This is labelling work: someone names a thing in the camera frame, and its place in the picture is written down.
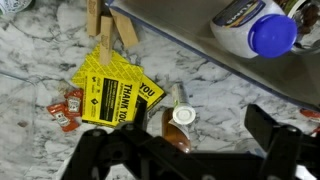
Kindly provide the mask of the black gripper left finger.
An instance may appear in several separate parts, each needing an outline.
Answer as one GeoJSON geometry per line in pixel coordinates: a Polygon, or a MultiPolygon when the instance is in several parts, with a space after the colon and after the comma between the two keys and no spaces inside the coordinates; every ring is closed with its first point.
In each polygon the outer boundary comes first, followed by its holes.
{"type": "Polygon", "coordinates": [[[142,98],[137,99],[134,123],[142,130],[147,129],[147,102],[142,98]]]}

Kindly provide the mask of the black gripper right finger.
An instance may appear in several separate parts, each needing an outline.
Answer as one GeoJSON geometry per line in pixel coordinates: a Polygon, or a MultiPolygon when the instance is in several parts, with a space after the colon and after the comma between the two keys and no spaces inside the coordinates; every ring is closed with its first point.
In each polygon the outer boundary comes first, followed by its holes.
{"type": "Polygon", "coordinates": [[[244,126],[263,150],[270,147],[280,128],[280,124],[256,104],[248,105],[244,126]]]}

